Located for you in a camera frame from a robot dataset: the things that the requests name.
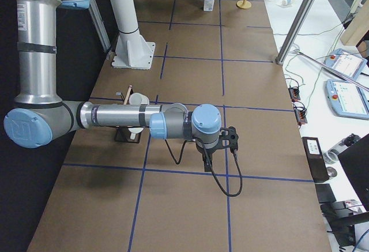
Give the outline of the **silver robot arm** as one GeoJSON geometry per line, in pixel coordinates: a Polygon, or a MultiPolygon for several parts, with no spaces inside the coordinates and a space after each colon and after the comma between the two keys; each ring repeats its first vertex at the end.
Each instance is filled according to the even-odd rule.
{"type": "Polygon", "coordinates": [[[219,110],[202,104],[151,105],[140,93],[128,104],[66,101],[57,95],[56,10],[86,9],[90,0],[17,0],[20,93],[3,125],[7,136],[24,148],[38,148],[71,131],[93,126],[128,127],[132,134],[148,128],[153,138],[194,141],[210,172],[212,154],[225,138],[219,110]]]}

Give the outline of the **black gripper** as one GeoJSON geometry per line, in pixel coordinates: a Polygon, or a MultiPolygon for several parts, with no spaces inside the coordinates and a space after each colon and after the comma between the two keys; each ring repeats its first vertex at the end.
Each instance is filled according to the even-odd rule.
{"type": "Polygon", "coordinates": [[[216,148],[206,148],[204,144],[200,142],[196,142],[197,150],[202,154],[202,159],[204,162],[204,171],[205,172],[212,172],[212,154],[215,153],[216,148]]]}

